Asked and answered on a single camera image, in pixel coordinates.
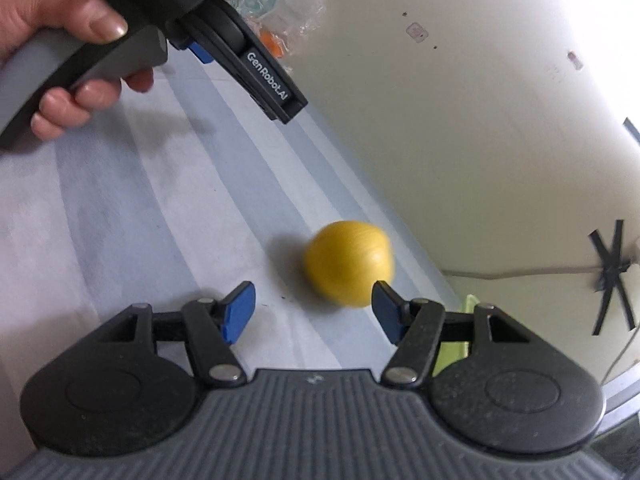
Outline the person left hand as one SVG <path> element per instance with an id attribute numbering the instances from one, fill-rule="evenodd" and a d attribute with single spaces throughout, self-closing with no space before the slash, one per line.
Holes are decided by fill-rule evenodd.
<path id="1" fill-rule="evenodd" d="M 89 44 L 109 44 L 128 32 L 126 20 L 105 0 L 1 0 L 1 61 L 45 28 L 64 29 Z M 123 80 L 90 80 L 73 93 L 49 90 L 30 118 L 32 133 L 51 141 L 85 125 L 92 113 L 118 101 L 123 82 L 135 92 L 147 92 L 154 84 L 153 71 L 138 70 Z"/>

